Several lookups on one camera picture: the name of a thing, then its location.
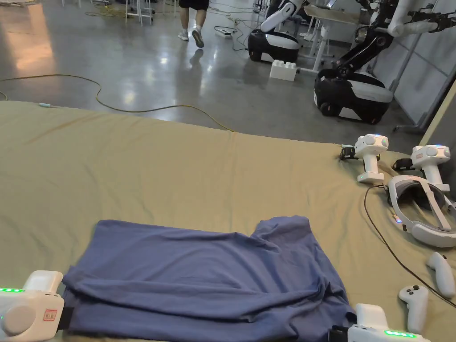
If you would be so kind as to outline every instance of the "wall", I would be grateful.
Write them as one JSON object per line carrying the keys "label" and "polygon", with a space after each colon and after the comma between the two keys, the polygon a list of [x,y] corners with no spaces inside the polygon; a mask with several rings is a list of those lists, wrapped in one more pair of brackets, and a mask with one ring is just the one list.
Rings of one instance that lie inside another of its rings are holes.
{"label": "wall", "polygon": [[452,158],[440,165],[442,180],[450,185],[453,199],[456,199],[456,82],[449,90],[437,115],[429,126],[420,145],[445,145],[450,148]]}
{"label": "wall", "polygon": [[[430,0],[417,0],[416,8]],[[455,10],[454,0],[438,0],[434,12]],[[398,75],[402,62],[416,35],[396,38],[378,57],[374,74],[389,87]],[[418,123],[429,110],[456,63],[456,28],[421,36],[415,52],[401,78],[395,98],[407,115]]]}

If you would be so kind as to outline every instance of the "power strip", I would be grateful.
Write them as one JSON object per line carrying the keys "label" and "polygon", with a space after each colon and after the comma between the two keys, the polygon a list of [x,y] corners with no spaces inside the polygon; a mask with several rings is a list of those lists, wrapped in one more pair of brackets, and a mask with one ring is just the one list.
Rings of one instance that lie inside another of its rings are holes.
{"label": "power strip", "polygon": [[232,39],[233,38],[233,32],[232,31],[228,31],[226,29],[216,29],[215,30],[215,34],[217,36],[220,36],[220,37],[223,37],[225,39]]}

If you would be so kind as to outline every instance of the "person's leg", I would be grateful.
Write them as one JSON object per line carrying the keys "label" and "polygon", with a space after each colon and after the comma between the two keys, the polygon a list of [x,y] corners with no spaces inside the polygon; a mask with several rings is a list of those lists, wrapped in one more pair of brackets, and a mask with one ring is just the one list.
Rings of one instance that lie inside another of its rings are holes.
{"label": "person's leg", "polygon": [[192,32],[192,36],[195,39],[197,47],[199,47],[199,48],[204,47],[201,29],[202,29],[202,26],[204,25],[204,21],[206,20],[206,10],[207,10],[207,7],[205,7],[204,9],[197,10],[197,16],[195,18],[197,24],[195,26],[195,29]]}
{"label": "person's leg", "polygon": [[206,11],[205,10],[199,10],[197,11],[197,16],[196,16],[196,22],[197,22],[197,29],[201,32],[202,26],[204,25],[204,21],[206,20]]}
{"label": "person's leg", "polygon": [[183,41],[188,41],[188,21],[189,21],[189,14],[188,14],[188,7],[181,7],[180,10],[181,14],[181,24],[182,24],[182,31],[177,35]]}

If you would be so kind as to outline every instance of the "white lego brick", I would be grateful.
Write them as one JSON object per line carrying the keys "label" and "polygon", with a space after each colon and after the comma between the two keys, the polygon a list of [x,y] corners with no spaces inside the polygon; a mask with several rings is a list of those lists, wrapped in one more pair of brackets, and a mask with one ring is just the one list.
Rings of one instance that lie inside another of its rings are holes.
{"label": "white lego brick", "polygon": [[283,79],[285,81],[294,81],[296,76],[296,63],[284,63],[283,61],[274,60],[271,66],[269,77]]}

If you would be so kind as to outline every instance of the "bed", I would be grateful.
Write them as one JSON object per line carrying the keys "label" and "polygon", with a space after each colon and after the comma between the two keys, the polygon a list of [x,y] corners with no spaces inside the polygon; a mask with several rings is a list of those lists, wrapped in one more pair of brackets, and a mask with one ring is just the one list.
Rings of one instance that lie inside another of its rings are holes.
{"label": "bed", "polygon": [[[302,215],[337,269],[352,306],[380,305],[406,329],[400,289],[417,280],[394,260],[364,212],[360,161],[340,146],[273,139],[82,109],[0,103],[2,286],[20,287],[36,269],[65,273],[94,225],[117,219],[250,235],[262,219]],[[403,155],[386,152],[380,167]],[[392,218],[383,189],[367,206],[398,257],[434,284],[431,250]],[[445,251],[453,269],[456,253]],[[424,336],[456,334],[456,310],[430,295]],[[83,342],[87,337],[55,340]]]}

